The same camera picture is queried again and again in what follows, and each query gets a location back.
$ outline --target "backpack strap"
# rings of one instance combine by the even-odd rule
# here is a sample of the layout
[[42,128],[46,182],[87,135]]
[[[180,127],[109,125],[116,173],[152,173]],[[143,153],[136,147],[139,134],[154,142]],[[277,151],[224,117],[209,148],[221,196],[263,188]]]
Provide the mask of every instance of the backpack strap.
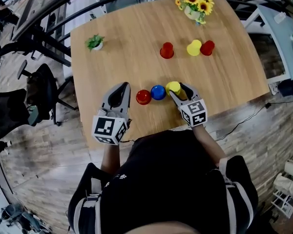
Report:
[[80,217],[80,212],[82,211],[82,207],[84,204],[84,200],[85,197],[79,201],[79,203],[77,204],[76,208],[75,208],[75,214],[74,214],[74,231],[75,234],[79,234],[79,217]]
[[222,158],[219,161],[219,171],[224,178],[226,185],[226,193],[227,193],[227,206],[229,212],[229,226],[230,226],[230,234],[236,234],[236,214],[233,198],[229,192],[230,187],[233,187],[230,179],[227,178],[226,170],[227,170],[227,162],[228,158]]
[[250,201],[246,191],[244,190],[243,186],[239,182],[234,182],[234,184],[236,185],[237,189],[239,190],[239,193],[240,193],[241,197],[243,198],[243,200],[249,210],[249,216],[250,216],[250,222],[248,225],[248,227],[249,227],[253,221],[253,218],[254,218],[254,212],[253,212],[253,207],[252,207],[251,201]]
[[98,201],[95,205],[96,210],[96,221],[95,221],[95,228],[96,234],[101,234],[101,197],[99,197]]
[[222,158],[219,161],[219,171],[221,173],[221,175],[224,178],[225,181],[225,185],[226,185],[226,192],[227,192],[227,205],[228,205],[228,212],[229,212],[229,221],[230,221],[230,234],[235,234],[236,233],[236,212],[235,212],[235,207],[234,207],[234,201],[232,199],[232,196],[230,194],[230,191],[228,190],[228,188],[230,187],[235,187],[238,189],[241,197],[243,198],[248,211],[249,211],[249,225],[248,227],[251,225],[253,217],[254,217],[254,212],[253,212],[253,207],[251,204],[251,201],[245,191],[245,189],[243,188],[243,186],[239,183],[239,182],[235,182],[235,181],[231,181],[226,174],[226,170],[227,170],[227,162],[228,162],[228,158]]

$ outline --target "person sitting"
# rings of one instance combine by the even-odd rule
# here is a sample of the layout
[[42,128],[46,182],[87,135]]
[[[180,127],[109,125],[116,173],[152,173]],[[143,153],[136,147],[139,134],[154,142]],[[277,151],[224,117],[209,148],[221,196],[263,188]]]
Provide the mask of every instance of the person sitting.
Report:
[[4,1],[0,0],[0,20],[9,22],[11,24],[17,25],[19,17],[13,14],[13,12],[8,9],[9,6],[13,5],[13,1],[5,4]]

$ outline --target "desk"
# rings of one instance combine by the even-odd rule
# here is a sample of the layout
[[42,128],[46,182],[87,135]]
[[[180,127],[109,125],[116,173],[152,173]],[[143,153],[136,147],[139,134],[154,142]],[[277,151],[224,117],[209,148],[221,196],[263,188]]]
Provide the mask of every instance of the desk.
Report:
[[247,28],[258,16],[265,23],[264,29],[272,36],[272,39],[280,54],[285,73],[273,78],[267,79],[268,83],[293,79],[293,41],[290,36],[293,35],[293,19],[286,18],[279,24],[275,22],[274,17],[279,14],[278,11],[272,10],[262,5],[246,20],[244,27]]
[[[91,137],[92,118],[108,89],[123,81],[131,85],[129,115],[133,119],[123,140],[185,124],[169,97],[139,105],[135,97],[141,89],[173,80],[191,84],[204,98],[209,116],[269,91],[247,31],[226,0],[214,1],[213,13],[201,26],[178,10],[175,0],[157,0],[108,13],[71,32],[77,101],[91,149],[101,145]],[[105,36],[100,51],[89,51],[85,45],[94,34]],[[194,39],[213,40],[213,54],[190,56],[186,48]],[[166,41],[174,45],[171,59],[159,54]]]

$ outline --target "flower vase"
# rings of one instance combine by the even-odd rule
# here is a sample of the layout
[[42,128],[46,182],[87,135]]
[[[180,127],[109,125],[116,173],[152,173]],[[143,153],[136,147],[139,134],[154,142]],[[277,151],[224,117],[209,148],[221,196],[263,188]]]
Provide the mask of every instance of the flower vase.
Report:
[[186,6],[185,15],[191,20],[196,20],[200,17],[201,12],[191,10],[191,8],[189,6]]

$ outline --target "cable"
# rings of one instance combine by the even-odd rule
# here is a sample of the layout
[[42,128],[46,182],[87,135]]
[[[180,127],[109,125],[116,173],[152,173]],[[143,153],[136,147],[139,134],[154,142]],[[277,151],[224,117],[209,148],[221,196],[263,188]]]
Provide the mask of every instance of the cable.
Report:
[[227,134],[225,134],[224,136],[222,136],[221,138],[218,138],[217,140],[215,140],[215,141],[220,141],[220,140],[223,140],[223,139],[225,139],[229,134],[231,134],[239,125],[241,125],[242,123],[244,123],[244,122],[246,122],[246,121],[248,121],[248,120],[250,120],[250,119],[252,119],[253,117],[255,117],[263,108],[265,108],[266,107],[266,105],[265,106],[263,106],[261,109],[259,109],[258,110],[258,112],[256,113],[256,114],[253,114],[253,115],[251,115],[251,116],[249,116],[249,117],[247,117],[244,121],[242,121],[242,122],[240,122],[240,123],[238,123],[232,130],[231,130],[231,132],[229,132],[229,133],[227,133]]
[[265,104],[265,106],[263,106],[261,109],[259,109],[258,111],[257,111],[257,113],[255,114],[252,114],[252,115],[250,115],[249,117],[247,117],[244,121],[242,121],[242,122],[240,122],[240,123],[238,123],[232,130],[231,130],[231,132],[229,132],[229,133],[227,133],[227,134],[225,134],[224,136],[222,136],[221,138],[218,138],[217,140],[215,140],[215,141],[220,141],[220,140],[223,140],[223,139],[225,139],[229,134],[231,134],[239,125],[241,125],[242,123],[244,123],[244,122],[246,122],[246,121],[248,121],[248,120],[250,120],[250,119],[252,119],[253,117],[255,117],[263,108],[266,108],[266,109],[268,109],[268,108],[270,108],[270,106],[272,105],[272,104],[284,104],[284,103],[292,103],[293,101],[285,101],[285,102],[268,102],[268,103],[266,103]]
[[[232,134],[233,131],[234,131],[239,125],[243,124],[244,122],[246,122],[246,121],[252,119],[253,117],[255,117],[256,115],[258,115],[259,112],[260,112],[261,110],[263,110],[264,108],[268,109],[268,108],[270,108],[270,106],[273,105],[273,104],[287,104],[287,103],[293,103],[293,100],[292,100],[292,101],[284,101],[284,102],[267,102],[267,103],[265,104],[265,106],[263,106],[261,109],[259,109],[259,110],[257,111],[257,113],[254,113],[254,114],[248,116],[245,120],[243,120],[242,122],[238,123],[238,124],[237,124],[237,125],[236,125],[236,126],[235,126],[235,127],[229,132],[229,133],[225,134],[224,136],[218,138],[218,139],[215,140],[215,141],[220,141],[220,140],[225,139],[228,135]],[[127,143],[127,142],[131,142],[131,141],[134,142],[135,140],[130,139],[130,140],[126,140],[126,141],[121,141],[121,143]]]

